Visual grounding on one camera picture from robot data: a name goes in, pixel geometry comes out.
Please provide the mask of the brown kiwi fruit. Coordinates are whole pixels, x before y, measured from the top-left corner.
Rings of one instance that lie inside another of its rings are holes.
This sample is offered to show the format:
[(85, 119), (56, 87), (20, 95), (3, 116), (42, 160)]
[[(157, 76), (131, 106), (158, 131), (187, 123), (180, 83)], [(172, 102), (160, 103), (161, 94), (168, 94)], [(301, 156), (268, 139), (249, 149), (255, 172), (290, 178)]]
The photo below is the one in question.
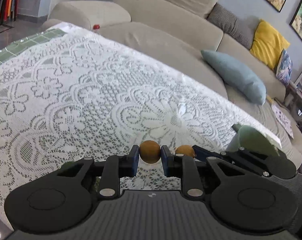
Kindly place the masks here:
[(189, 157), (195, 158), (195, 151), (190, 145), (181, 145), (175, 150), (175, 155), (187, 155)]
[(144, 141), (139, 146), (139, 155), (144, 162), (154, 164), (161, 158), (160, 146), (152, 140)]

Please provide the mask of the green colander bowl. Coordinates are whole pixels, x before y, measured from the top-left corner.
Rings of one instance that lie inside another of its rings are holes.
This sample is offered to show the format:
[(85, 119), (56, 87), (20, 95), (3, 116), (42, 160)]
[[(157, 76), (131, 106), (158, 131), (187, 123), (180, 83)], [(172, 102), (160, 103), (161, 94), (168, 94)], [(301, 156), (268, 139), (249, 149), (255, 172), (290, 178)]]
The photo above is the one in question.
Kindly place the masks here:
[(234, 124), (232, 128), (235, 130), (236, 134), (227, 146), (227, 151), (236, 152), (242, 147), (250, 152), (267, 156), (280, 156), (280, 153), (278, 150), (276, 150), (276, 147), (273, 146), (264, 135), (253, 127)]

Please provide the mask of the green cucumber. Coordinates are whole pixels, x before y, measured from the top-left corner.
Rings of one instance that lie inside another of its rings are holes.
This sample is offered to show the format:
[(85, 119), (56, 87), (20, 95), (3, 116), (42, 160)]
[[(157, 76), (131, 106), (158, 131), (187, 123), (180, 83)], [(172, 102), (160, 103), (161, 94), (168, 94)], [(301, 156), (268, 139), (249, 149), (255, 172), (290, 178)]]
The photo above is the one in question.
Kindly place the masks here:
[(75, 162), (75, 161), (68, 161), (68, 162), (64, 163), (64, 164), (61, 166), (61, 169), (62, 169), (62, 170), (67, 170), (67, 169), (69, 169), (69, 168), (71, 168), (71, 167), (73, 167), (73, 166), (75, 166), (75, 165), (76, 165), (76, 162)]

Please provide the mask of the printed paper on sofa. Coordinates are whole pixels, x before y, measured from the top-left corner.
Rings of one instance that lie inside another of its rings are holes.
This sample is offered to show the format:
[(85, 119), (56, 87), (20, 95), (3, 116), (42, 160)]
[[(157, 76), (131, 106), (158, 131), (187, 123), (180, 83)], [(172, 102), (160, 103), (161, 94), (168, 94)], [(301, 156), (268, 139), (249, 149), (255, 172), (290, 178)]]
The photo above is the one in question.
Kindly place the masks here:
[(271, 109), (282, 127), (286, 130), (288, 135), (294, 139), (292, 125), (290, 119), (277, 107), (275, 103), (271, 104)]

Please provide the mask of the white lace tablecloth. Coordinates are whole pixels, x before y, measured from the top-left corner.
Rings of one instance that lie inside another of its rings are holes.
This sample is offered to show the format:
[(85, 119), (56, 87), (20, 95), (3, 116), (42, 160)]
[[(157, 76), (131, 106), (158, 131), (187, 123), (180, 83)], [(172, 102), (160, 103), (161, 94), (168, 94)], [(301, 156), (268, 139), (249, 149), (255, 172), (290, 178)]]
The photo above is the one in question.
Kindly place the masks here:
[(146, 140), (220, 152), (234, 124), (275, 133), (194, 79), (73, 25), (0, 50), (0, 220), (15, 188)]

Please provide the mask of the light blue cushion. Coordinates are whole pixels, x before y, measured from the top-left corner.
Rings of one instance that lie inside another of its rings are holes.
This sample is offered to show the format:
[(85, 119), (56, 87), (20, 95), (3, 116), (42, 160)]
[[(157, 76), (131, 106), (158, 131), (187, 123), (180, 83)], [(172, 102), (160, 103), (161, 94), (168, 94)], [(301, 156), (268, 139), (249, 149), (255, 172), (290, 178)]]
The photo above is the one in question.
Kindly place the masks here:
[(202, 50), (201, 55), (225, 83), (242, 92), (252, 103), (264, 105), (267, 89), (247, 65), (218, 51)]

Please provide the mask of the floral patterned cushion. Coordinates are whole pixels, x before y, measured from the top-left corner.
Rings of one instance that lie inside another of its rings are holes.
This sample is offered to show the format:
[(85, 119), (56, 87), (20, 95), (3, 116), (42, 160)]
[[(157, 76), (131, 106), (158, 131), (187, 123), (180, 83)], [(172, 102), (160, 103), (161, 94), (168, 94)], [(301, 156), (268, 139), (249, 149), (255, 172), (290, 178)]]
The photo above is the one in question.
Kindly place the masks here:
[(292, 68), (293, 68), (293, 62), (288, 52), (285, 49), (283, 49), (276, 68), (276, 77), (286, 87), (289, 85), (291, 79)]

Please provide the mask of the yellow cushion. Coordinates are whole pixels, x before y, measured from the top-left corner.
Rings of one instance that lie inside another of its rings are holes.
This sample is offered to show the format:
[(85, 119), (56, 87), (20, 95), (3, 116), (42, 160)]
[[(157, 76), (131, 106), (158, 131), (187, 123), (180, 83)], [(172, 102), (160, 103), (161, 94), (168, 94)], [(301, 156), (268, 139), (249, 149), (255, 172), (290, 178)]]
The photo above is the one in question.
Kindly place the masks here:
[(290, 43), (270, 23), (261, 19), (254, 34), (250, 53), (259, 61), (274, 70), (282, 50), (288, 49)]

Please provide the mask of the grey knitted cushion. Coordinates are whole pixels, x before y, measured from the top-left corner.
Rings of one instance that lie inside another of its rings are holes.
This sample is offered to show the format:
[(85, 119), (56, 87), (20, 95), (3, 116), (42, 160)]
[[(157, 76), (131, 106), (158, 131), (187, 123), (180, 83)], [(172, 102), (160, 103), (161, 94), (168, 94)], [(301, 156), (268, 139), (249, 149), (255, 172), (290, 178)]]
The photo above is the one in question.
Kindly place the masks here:
[(243, 20), (219, 3), (216, 3), (207, 20), (222, 29), (225, 34), (230, 35), (246, 49), (251, 49), (259, 18), (250, 16)]

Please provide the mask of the beige sectional sofa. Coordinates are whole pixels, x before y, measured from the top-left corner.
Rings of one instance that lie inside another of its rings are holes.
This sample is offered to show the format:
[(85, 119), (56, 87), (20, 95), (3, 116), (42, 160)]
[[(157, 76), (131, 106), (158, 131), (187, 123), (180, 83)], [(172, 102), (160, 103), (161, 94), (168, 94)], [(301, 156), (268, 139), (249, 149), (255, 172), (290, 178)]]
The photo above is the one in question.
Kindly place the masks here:
[[(43, 29), (67, 22), (93, 30), (153, 57), (196, 79), (229, 99), (277, 135), (282, 150), (297, 167), (302, 164), (302, 132), (292, 124), (288, 135), (271, 109), (284, 109), (285, 86), (274, 72), (222, 29), (165, 0), (81, 0), (58, 3)], [(270, 99), (263, 106), (251, 103), (241, 92), (227, 85), (207, 64), (202, 50), (225, 53), (248, 66), (264, 83)]]

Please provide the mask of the stacked colourful stools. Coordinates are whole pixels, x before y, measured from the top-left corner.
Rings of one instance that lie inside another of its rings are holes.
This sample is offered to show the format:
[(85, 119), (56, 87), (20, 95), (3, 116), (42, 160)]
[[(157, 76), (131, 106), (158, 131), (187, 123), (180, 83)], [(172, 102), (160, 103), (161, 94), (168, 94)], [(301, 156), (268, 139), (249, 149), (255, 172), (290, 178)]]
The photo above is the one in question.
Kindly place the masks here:
[(19, 0), (0, 0), (0, 23), (16, 21)]

